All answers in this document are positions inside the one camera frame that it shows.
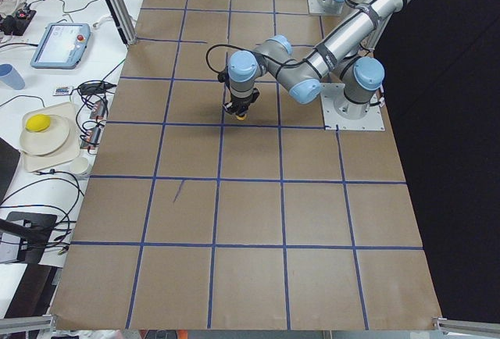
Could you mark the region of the beige tray with plates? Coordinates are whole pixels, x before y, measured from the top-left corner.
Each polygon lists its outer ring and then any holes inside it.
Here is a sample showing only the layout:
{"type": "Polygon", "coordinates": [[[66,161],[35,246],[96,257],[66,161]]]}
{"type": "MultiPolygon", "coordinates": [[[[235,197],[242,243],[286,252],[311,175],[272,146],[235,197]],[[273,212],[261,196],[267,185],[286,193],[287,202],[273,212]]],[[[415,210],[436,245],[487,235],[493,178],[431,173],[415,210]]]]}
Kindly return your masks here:
{"type": "Polygon", "coordinates": [[[76,106],[71,102],[34,110],[23,116],[19,143],[23,168],[27,172],[71,162],[80,155],[75,117],[76,106]],[[31,132],[26,128],[27,121],[38,114],[49,116],[51,124],[46,130],[31,132]]]}

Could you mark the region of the yellow lemon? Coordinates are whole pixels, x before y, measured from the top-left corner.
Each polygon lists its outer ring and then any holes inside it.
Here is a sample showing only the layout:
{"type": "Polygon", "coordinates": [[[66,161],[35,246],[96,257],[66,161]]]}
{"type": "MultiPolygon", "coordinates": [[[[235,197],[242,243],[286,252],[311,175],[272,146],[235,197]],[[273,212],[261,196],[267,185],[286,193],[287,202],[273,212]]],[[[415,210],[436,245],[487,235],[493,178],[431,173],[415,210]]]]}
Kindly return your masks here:
{"type": "Polygon", "coordinates": [[[51,126],[51,117],[45,114],[31,116],[25,124],[25,129],[29,132],[42,132],[51,126]]]}

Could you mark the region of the light blue plastic cup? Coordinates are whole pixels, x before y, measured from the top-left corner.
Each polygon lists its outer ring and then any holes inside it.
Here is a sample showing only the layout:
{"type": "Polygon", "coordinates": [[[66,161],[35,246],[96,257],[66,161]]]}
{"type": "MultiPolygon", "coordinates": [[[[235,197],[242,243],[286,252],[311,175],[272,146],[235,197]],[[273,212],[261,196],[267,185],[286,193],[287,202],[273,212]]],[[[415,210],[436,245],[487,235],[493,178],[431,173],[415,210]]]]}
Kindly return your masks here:
{"type": "Polygon", "coordinates": [[[1,82],[14,90],[22,90],[25,88],[25,81],[11,64],[0,65],[1,82]]]}

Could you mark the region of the blue teach pendant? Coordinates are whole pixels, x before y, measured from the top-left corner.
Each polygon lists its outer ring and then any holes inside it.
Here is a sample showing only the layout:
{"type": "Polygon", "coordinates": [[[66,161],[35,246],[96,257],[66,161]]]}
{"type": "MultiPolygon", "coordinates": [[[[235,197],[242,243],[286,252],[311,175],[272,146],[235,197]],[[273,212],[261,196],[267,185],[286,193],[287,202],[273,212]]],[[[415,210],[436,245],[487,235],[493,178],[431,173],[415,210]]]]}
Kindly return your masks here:
{"type": "Polygon", "coordinates": [[[35,69],[74,69],[81,61],[89,39],[86,23],[50,23],[30,61],[35,69]]]}

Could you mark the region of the white paper cup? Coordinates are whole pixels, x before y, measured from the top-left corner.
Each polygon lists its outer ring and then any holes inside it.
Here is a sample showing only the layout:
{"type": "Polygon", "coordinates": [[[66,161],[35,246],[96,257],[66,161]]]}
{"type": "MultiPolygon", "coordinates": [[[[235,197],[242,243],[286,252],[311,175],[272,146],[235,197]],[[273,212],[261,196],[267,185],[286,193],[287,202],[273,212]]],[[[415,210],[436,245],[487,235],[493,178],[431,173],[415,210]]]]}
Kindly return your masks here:
{"type": "Polygon", "coordinates": [[[75,158],[70,163],[70,173],[72,173],[77,179],[86,179],[89,177],[91,172],[92,164],[85,157],[75,158]]]}

